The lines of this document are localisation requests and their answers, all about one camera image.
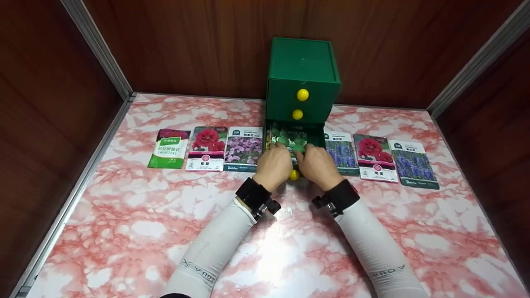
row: hand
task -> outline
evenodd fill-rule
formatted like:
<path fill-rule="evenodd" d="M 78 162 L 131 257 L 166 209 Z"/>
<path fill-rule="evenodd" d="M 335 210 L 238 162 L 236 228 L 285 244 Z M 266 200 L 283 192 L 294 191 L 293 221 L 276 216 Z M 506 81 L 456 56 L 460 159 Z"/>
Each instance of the hand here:
<path fill-rule="evenodd" d="M 300 172 L 322 190 L 328 191 L 344 180 L 326 149 L 307 144 L 305 155 L 300 151 L 294 151 L 294 155 Z"/>
<path fill-rule="evenodd" d="M 289 150 L 284 144 L 275 143 L 258 159 L 256 174 L 252 179 L 273 192 L 289 178 L 292 170 L 293 162 Z"/>

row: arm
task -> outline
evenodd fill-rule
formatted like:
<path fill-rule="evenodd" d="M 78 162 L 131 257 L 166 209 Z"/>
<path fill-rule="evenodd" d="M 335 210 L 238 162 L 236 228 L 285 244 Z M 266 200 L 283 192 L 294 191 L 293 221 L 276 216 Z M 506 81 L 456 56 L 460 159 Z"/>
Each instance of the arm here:
<path fill-rule="evenodd" d="M 323 148 L 306 146 L 295 152 L 300 171 L 327 194 L 339 198 L 341 213 L 335 221 L 344 232 L 379 297 L 416 298 L 427 293 L 409 266 L 401 248 L 358 196 L 337 192 L 344 186 L 333 159 Z"/>
<path fill-rule="evenodd" d="M 278 144 L 259 159 L 253 180 L 273 192 L 289 177 L 293 165 L 289 151 Z M 256 223 L 251 209 L 234 198 L 199 233 L 170 277 L 163 294 L 184 294 L 192 298 L 210 297 L 221 270 Z"/>

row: drawer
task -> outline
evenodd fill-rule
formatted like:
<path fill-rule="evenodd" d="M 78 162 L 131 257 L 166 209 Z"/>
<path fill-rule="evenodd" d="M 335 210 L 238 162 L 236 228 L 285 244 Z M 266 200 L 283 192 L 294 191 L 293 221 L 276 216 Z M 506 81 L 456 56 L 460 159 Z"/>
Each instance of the drawer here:
<path fill-rule="evenodd" d="M 308 93 L 307 99 L 303 101 L 297 97 L 301 89 Z M 267 88 L 267 119 L 324 124 L 339 91 L 340 84 L 270 79 Z M 293 118 L 294 110 L 302 111 L 301 119 Z"/>
<path fill-rule="evenodd" d="M 308 144 L 313 144 L 316 147 L 326 148 L 325 139 L 324 139 L 324 126 L 321 124 L 303 123 L 299 125 L 292 121 L 279 121 L 279 120 L 266 119 L 263 125 L 263 147 L 262 147 L 263 151 L 268 149 L 270 138 L 273 136 L 271 130 L 273 128 L 274 123 L 288 130 L 305 132 L 306 137 L 307 137 L 306 140 Z M 289 146 L 287 146 L 287 148 L 291 152 L 291 160 L 293 162 L 294 168 L 298 169 L 296 159 L 294 158 L 294 155 L 292 155 L 292 148 Z"/>

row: brown wooden panel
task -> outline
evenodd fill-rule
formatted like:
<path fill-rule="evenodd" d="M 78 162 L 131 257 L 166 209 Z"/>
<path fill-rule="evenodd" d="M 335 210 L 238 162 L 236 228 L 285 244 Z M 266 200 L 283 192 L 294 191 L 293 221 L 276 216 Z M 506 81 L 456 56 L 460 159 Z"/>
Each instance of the brown wooden panel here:
<path fill-rule="evenodd" d="M 530 31 L 437 119 L 525 284 L 530 285 Z"/>
<path fill-rule="evenodd" d="M 5 297 L 122 101 L 59 0 L 0 6 L 0 297 Z"/>
<path fill-rule="evenodd" d="M 426 108 L 522 0 L 87 0 L 135 91 L 264 98 L 272 37 L 333 42 L 339 102 Z"/>

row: wrist band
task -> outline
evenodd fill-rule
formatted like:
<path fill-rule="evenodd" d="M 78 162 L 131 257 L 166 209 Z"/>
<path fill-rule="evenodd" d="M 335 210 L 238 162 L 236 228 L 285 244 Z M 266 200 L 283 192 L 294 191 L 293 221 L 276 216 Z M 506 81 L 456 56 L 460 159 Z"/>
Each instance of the wrist band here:
<path fill-rule="evenodd" d="M 350 181 L 344 179 L 332 189 L 326 191 L 325 195 L 312 199 L 311 202 L 317 209 L 328 207 L 333 217 L 344 214 L 344 210 L 359 201 L 360 196 Z"/>
<path fill-rule="evenodd" d="M 271 193 L 252 178 L 247 178 L 235 195 L 250 208 L 255 220 L 258 220 L 266 210 L 275 214 L 281 208 L 280 203 L 270 198 Z"/>

